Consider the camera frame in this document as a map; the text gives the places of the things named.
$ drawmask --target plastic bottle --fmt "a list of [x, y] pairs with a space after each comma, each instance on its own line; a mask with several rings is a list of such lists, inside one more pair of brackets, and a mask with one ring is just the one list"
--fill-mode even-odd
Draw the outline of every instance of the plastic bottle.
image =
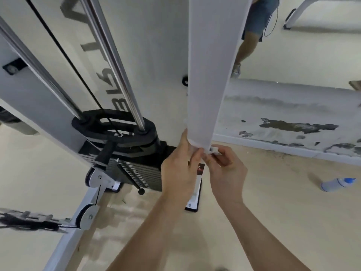
[[333, 192], [341, 188], [349, 187], [355, 180], [355, 178], [336, 178], [332, 181], [323, 182], [321, 189], [326, 192]]

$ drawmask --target dark lettering on wall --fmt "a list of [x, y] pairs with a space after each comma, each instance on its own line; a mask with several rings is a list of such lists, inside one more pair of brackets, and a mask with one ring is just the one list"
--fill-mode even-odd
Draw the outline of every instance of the dark lettering on wall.
[[[84, 13], [76, 12], [76, 11], [73, 10], [78, 1], [79, 0], [63, 0], [62, 4], [60, 6], [60, 9], [61, 9], [61, 11], [62, 11], [65, 18], [87, 24], [90, 31], [92, 32], [93, 37], [95, 38], [95, 42], [81, 44], [80, 46], [82, 47], [83, 51], [87, 52], [87, 51], [100, 50], [100, 52], [102, 53], [103, 59], [106, 60], [105, 54], [103, 53], [102, 48], [100, 47], [100, 44], [96, 39], [93, 28], [91, 27], [91, 25], [88, 22], [87, 16]], [[120, 87], [115, 82], [115, 76], [114, 76], [114, 74], [113, 74], [113, 72], [112, 72], [112, 70], [110, 68], [104, 68], [102, 70], [102, 75], [100, 75], [99, 73], [96, 73], [96, 74], [97, 74], [99, 79], [106, 82], [110, 86], [113, 86], [113, 85], [111, 84], [111, 80], [109, 78], [109, 75], [111, 75], [111, 77], [113, 78], [113, 81], [114, 81], [115, 86], [117, 88], [116, 89], [106, 90], [106, 93], [108, 95], [122, 94], [122, 91], [120, 90]], [[129, 111], [128, 104], [124, 99], [113, 98], [113, 99], [111, 99], [111, 102], [113, 103], [116, 110], [122, 110], [122, 111], [127, 111], [127, 112]]]

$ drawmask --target metal guide rod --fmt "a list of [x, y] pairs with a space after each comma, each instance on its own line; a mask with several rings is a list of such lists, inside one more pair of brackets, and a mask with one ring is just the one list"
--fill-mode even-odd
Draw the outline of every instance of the metal guide rod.
[[135, 122], [141, 131], [145, 130], [144, 120], [140, 113], [137, 101], [130, 86], [127, 74], [123, 67], [123, 63], [119, 57], [118, 50], [115, 46], [113, 37], [106, 23], [99, 0], [80, 0], [84, 11], [88, 16], [89, 23], [94, 30], [95, 36], [105, 54], [106, 60], [114, 73], [115, 81], [124, 95], [124, 99], [129, 106], [129, 111], [132, 113]]
[[50, 73], [43, 67], [39, 60], [31, 53], [15, 32], [0, 17], [0, 34], [13, 47], [17, 54], [24, 60], [40, 81], [64, 104], [67, 109], [78, 119], [83, 119], [83, 113], [70, 99], [61, 86], [54, 80]]

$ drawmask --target hand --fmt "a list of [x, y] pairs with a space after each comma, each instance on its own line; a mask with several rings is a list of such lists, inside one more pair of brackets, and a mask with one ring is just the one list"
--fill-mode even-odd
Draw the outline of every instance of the hand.
[[187, 202], [192, 197], [196, 184], [198, 164], [203, 155], [203, 149], [197, 149], [192, 154], [188, 164], [190, 146], [186, 129], [180, 138], [178, 147], [161, 165], [162, 196], [181, 205], [182, 208], [186, 207]]
[[218, 147], [221, 155], [203, 155], [210, 172], [210, 185], [213, 194], [224, 210], [229, 203], [241, 203], [244, 180], [247, 168], [237, 157], [234, 151], [223, 145], [212, 145]]

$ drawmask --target person's right hand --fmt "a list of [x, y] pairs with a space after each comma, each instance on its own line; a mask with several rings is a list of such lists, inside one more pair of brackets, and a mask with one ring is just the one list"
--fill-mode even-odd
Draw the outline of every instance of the person's right hand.
[[204, 155], [203, 159], [209, 168], [210, 185], [219, 206], [224, 208], [230, 203], [243, 203], [242, 190], [247, 168], [230, 147], [212, 146], [218, 147], [221, 155]]

